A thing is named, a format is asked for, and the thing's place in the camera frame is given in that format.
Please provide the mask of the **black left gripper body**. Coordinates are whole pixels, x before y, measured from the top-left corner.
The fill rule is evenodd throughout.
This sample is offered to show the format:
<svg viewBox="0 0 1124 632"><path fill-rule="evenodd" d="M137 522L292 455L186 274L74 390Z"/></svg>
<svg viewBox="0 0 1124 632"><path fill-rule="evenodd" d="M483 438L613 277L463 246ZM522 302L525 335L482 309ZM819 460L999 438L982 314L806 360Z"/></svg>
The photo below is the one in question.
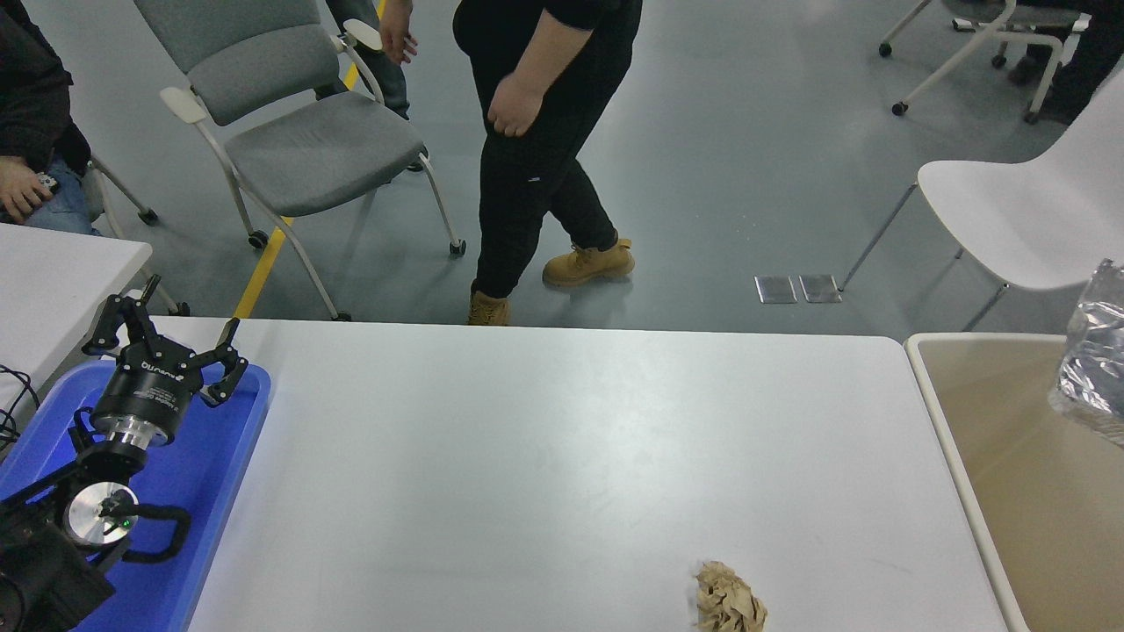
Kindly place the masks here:
<svg viewBox="0 0 1124 632"><path fill-rule="evenodd" d="M91 424L108 435L117 419L146 421L161 440L174 440L192 397L202 388L202 370L189 367L188 356L144 347L125 347L116 369L91 414Z"/></svg>

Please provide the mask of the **person's hand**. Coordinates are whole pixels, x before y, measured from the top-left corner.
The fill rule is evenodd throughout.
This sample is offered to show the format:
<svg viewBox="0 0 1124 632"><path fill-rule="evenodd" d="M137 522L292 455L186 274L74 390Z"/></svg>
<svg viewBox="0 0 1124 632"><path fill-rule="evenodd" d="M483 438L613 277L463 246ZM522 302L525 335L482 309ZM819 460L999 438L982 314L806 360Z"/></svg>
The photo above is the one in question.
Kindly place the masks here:
<svg viewBox="0 0 1124 632"><path fill-rule="evenodd" d="M19 156L1 156L1 204L11 222L21 225L54 193Z"/></svg>

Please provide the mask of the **person's right hand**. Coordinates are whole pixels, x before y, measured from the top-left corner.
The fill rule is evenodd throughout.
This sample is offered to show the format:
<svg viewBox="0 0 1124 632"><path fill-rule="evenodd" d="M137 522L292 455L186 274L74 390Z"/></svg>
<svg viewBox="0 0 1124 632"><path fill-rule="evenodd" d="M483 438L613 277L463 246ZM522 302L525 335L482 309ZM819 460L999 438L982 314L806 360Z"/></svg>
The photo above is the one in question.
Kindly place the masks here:
<svg viewBox="0 0 1124 632"><path fill-rule="evenodd" d="M386 57L395 64L409 64L418 54L418 40L411 31L411 3L386 3L380 18L380 37Z"/></svg>

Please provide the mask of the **person's left hand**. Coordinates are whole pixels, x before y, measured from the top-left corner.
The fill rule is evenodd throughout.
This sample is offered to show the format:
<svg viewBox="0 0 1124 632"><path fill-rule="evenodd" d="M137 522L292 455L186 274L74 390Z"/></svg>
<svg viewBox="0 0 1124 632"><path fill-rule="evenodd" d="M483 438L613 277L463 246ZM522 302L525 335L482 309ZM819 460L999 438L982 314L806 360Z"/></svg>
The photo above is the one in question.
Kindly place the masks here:
<svg viewBox="0 0 1124 632"><path fill-rule="evenodd" d="M495 88L493 100L488 107L486 119L496 133L510 139L518 139L531 130L537 120L544 100L544 91L529 80L511 73L504 76Z"/></svg>

